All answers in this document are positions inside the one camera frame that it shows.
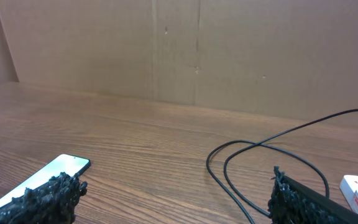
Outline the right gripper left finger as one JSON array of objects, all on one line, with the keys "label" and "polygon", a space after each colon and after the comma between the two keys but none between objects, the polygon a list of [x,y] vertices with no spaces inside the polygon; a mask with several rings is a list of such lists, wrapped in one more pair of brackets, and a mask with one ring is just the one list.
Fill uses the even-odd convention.
[{"label": "right gripper left finger", "polygon": [[75,207],[87,193],[87,182],[64,172],[0,208],[0,224],[72,224]]}]

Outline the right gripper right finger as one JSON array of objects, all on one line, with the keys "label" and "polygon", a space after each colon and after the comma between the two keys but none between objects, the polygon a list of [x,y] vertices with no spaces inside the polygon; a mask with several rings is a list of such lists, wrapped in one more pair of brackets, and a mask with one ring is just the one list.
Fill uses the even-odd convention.
[{"label": "right gripper right finger", "polygon": [[279,167],[275,174],[268,217],[273,224],[358,224],[358,214],[293,180]]}]

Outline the Samsung Galaxy smartphone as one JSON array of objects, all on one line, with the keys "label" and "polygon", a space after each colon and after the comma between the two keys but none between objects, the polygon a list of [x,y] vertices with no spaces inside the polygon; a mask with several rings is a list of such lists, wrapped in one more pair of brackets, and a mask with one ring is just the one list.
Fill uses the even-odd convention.
[{"label": "Samsung Galaxy smartphone", "polygon": [[0,198],[0,208],[12,201],[12,198],[24,195],[25,189],[36,189],[47,183],[51,177],[58,177],[61,172],[74,176],[83,174],[91,166],[91,161],[84,157],[60,154],[54,160],[32,174],[17,187]]}]

